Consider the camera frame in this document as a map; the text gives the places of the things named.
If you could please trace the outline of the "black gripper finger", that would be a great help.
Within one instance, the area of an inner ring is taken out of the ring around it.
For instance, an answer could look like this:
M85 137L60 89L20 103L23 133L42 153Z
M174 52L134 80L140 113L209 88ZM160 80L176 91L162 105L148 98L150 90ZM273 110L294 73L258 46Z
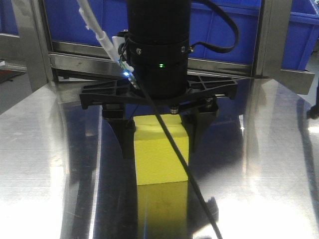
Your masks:
M134 159L135 122L132 119L107 120L121 147L124 159Z
M216 118L217 112L208 109L192 109L181 116L182 125L189 137L190 152L196 151L203 135Z

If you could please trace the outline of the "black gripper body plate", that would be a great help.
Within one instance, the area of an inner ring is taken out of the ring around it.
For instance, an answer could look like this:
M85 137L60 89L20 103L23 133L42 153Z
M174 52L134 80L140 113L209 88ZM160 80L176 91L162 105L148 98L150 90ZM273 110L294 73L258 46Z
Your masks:
M218 111L217 99L235 99L237 82L230 77L188 75L186 92L178 97L153 100L156 107L168 107L172 115L198 110L200 113ZM123 119L125 104L149 105L142 92L136 90L128 79L85 86L80 94L82 109L103 106L105 119Z

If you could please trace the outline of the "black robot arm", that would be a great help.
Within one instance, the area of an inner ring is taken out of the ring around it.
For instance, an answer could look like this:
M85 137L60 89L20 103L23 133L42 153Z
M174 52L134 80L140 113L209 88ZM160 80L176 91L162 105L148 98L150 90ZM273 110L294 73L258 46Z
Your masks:
M86 27L123 73L119 80L86 86L81 106L102 106L102 115L111 125L125 158L134 157L133 134L136 121L126 117L126 105L149 106L155 115L169 108L183 117L191 142L196 142L218 110L217 99L234 99L238 85L229 77L204 77L187 73L191 2L188 0L127 1L128 30L109 38L86 0L79 13Z

